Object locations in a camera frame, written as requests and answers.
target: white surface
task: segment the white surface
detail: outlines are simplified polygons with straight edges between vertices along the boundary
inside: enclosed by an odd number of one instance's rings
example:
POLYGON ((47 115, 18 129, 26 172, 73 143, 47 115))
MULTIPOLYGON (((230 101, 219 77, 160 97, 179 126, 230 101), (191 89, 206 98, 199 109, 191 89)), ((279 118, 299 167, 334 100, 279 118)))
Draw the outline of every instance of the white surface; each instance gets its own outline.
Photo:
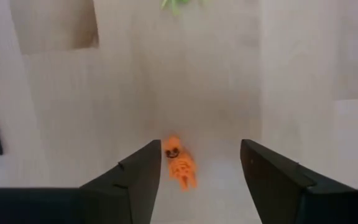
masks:
POLYGON ((173 17, 157 0, 95 0, 98 49, 22 56, 0 0, 0 186, 79 186, 174 131, 200 186, 181 193, 163 164, 155 223, 259 223, 241 138, 357 187, 358 151, 342 146, 358 131, 334 97, 337 3, 193 1, 173 17))

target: floor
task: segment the floor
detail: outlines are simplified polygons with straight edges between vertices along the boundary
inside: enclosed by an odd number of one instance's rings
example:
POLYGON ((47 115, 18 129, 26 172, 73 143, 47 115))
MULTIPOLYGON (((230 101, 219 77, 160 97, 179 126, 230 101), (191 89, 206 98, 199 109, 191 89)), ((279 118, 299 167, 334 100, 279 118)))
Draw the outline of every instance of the floor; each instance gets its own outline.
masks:
POLYGON ((200 186, 163 166, 153 223, 260 223, 242 138, 358 187, 358 4, 61 4, 0 1, 0 187, 79 186, 170 133, 200 186))

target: orange toy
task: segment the orange toy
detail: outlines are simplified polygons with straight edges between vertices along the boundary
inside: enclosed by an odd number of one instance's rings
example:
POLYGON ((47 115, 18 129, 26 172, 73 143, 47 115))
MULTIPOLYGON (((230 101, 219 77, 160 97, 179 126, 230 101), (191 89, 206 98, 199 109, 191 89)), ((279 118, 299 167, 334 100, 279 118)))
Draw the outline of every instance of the orange toy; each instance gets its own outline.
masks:
POLYGON ((181 145, 180 139, 176 136, 169 137, 163 141, 162 149, 168 159, 169 176, 179 180, 182 190, 188 190, 188 183, 197 187, 196 164, 181 145))

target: orange skeleton toy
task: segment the orange skeleton toy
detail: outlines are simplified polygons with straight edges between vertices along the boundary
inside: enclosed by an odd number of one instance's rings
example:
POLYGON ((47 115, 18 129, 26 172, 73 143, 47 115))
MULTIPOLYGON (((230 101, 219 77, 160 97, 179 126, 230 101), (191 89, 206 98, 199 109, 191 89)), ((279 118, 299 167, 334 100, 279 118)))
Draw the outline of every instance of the orange skeleton toy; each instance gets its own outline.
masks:
POLYGON ((188 184, 197 187, 196 164, 180 139, 172 136, 163 141, 162 149, 168 159, 169 176, 179 180, 182 190, 188 190, 188 184))

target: white floor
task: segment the white floor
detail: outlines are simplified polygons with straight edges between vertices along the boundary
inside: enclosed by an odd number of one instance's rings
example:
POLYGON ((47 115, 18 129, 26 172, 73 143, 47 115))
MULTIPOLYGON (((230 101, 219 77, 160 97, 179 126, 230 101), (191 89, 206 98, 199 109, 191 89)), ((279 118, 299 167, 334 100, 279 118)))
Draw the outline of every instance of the white floor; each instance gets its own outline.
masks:
POLYGON ((12 2, 0 1, 0 187, 79 186, 172 132, 200 186, 182 193, 164 163, 154 223, 260 223, 242 138, 358 187, 358 95, 338 93, 343 3, 193 1, 173 17, 158 0, 94 0, 98 47, 67 50, 67 35, 31 42, 12 2))

